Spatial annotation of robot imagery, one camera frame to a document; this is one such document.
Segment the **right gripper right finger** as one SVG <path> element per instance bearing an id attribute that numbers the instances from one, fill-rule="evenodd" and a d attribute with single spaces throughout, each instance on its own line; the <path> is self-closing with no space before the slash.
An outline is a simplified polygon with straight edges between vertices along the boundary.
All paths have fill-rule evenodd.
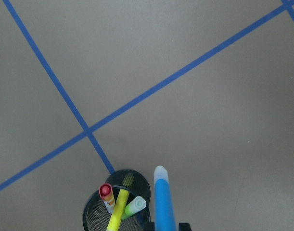
<path id="1" fill-rule="evenodd" d="M 189 223 L 179 223 L 178 231 L 192 231 Z"/>

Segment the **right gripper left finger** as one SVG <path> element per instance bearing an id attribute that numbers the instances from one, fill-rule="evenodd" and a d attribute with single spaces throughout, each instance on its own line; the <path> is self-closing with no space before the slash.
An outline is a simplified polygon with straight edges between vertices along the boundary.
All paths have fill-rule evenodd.
<path id="1" fill-rule="evenodd" d="M 143 224 L 143 231 L 155 231 L 154 222 L 145 222 Z"/>

